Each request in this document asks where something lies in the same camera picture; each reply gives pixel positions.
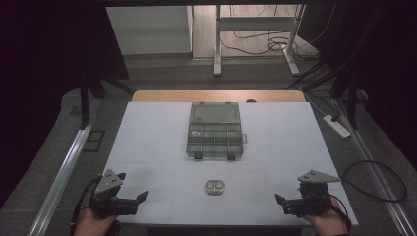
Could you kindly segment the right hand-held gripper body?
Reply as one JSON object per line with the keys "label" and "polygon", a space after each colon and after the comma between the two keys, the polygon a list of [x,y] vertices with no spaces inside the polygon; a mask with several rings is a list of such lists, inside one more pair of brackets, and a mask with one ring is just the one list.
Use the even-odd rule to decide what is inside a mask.
{"label": "right hand-held gripper body", "polygon": [[301,198],[283,200],[282,207],[285,214],[320,215],[332,206],[328,183],[340,182],[339,177],[325,174],[317,170],[310,170],[298,178],[300,182]]}

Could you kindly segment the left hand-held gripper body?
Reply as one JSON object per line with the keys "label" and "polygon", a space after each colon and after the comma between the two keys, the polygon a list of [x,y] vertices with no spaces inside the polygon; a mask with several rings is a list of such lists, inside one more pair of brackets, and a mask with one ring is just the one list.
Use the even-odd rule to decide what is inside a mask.
{"label": "left hand-held gripper body", "polygon": [[107,169],[89,199],[89,207],[99,217],[109,215],[134,215],[138,210],[137,199],[120,199],[118,192],[123,185],[117,174]]}

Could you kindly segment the person's right hand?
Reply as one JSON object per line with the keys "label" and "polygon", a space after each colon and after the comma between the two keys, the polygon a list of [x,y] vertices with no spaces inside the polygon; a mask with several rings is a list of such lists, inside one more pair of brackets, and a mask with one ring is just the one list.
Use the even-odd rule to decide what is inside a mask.
{"label": "person's right hand", "polygon": [[302,215],[316,230],[319,236],[347,236],[346,221],[333,209],[321,215]]}

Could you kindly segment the person's left hand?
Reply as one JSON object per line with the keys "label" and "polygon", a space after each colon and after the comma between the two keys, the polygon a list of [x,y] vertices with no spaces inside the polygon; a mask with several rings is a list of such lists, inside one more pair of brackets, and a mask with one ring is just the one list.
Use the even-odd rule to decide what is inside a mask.
{"label": "person's left hand", "polygon": [[87,207],[78,216],[73,236],[119,236],[120,231],[115,215],[101,218]]}

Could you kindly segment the white power strip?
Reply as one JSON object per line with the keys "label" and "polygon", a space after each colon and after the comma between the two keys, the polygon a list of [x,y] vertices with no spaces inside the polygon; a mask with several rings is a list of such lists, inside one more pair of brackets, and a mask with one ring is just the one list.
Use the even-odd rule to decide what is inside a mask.
{"label": "white power strip", "polygon": [[346,139],[351,136],[350,132],[345,129],[335,117],[327,115],[323,117],[323,120],[328,124],[342,139]]}

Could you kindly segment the black metal stand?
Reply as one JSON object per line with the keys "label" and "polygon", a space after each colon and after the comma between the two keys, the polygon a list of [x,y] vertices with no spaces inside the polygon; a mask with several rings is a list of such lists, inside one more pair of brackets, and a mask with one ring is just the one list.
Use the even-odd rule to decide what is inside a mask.
{"label": "black metal stand", "polygon": [[360,56],[372,32],[381,18],[381,6],[353,6],[347,4],[308,4],[297,17],[301,21],[299,30],[306,40],[305,46],[314,46],[320,52],[319,62],[291,83],[287,89],[294,89],[320,67],[327,65],[330,70],[323,76],[302,86],[309,91],[334,79],[329,95],[340,98],[348,91],[347,118],[356,127],[355,114],[358,101],[358,76]]}
{"label": "black metal stand", "polygon": [[81,112],[82,112],[82,124],[81,130],[84,130],[90,121],[89,115],[89,92],[95,99],[103,99],[106,95],[101,81],[105,80],[113,86],[125,91],[127,94],[133,95],[135,90],[123,83],[111,78],[101,71],[93,71],[92,73],[82,72],[80,76],[80,98],[81,98]]}

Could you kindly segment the clear plastic compartment box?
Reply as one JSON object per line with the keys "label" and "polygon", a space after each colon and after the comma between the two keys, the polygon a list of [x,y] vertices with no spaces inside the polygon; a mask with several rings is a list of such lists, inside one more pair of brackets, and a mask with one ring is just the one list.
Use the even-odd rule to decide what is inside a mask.
{"label": "clear plastic compartment box", "polygon": [[[202,137],[192,137],[202,131]],[[234,161],[243,154],[244,135],[237,102],[194,102],[191,105],[186,151],[196,160],[225,158]]]}

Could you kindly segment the wooden table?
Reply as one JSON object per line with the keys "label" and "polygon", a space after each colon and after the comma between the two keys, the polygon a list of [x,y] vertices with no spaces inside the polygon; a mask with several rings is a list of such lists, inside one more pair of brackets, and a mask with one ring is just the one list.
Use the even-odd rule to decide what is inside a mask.
{"label": "wooden table", "polygon": [[298,90],[138,90],[133,102],[305,102]]}

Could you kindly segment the white cabinet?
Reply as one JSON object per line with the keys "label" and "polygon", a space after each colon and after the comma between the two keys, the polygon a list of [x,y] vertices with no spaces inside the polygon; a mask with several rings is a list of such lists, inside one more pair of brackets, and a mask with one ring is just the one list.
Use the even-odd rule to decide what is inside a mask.
{"label": "white cabinet", "polygon": [[107,7],[123,55],[192,52],[189,6]]}

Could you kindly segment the aluminium floor rail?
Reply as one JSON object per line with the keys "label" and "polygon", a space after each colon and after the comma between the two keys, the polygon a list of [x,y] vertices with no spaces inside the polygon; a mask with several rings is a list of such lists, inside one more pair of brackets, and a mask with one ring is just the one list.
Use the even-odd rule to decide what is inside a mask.
{"label": "aluminium floor rail", "polygon": [[[344,107],[344,103],[337,99],[333,99],[331,102],[340,112],[340,120],[345,125],[346,129],[351,133],[351,139],[353,140],[361,159],[365,161],[375,161],[368,147],[364,143],[359,131],[355,130],[348,121],[347,110]],[[383,172],[375,164],[368,165],[367,171],[380,196],[382,198],[393,199],[394,191],[388,185],[388,180],[383,176]],[[400,203],[385,202],[385,206],[396,228],[402,236],[417,236],[417,229],[412,225],[410,218]]]}
{"label": "aluminium floor rail", "polygon": [[28,236],[44,236],[87,141],[93,122],[94,120],[90,119],[75,136],[48,194],[34,219]]}

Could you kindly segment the white metal desk frame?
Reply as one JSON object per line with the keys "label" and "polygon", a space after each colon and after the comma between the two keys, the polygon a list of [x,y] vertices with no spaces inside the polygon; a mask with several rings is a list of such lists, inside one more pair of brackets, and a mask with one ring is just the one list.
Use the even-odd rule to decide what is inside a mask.
{"label": "white metal desk frame", "polygon": [[282,49],[287,65],[293,76],[300,74],[294,61],[292,47],[295,36],[301,23],[305,4],[298,5],[294,17],[221,17],[221,6],[216,5],[215,22],[215,51],[214,51],[214,74],[221,75],[221,40],[220,34],[223,31],[279,31],[289,32],[286,46]]}

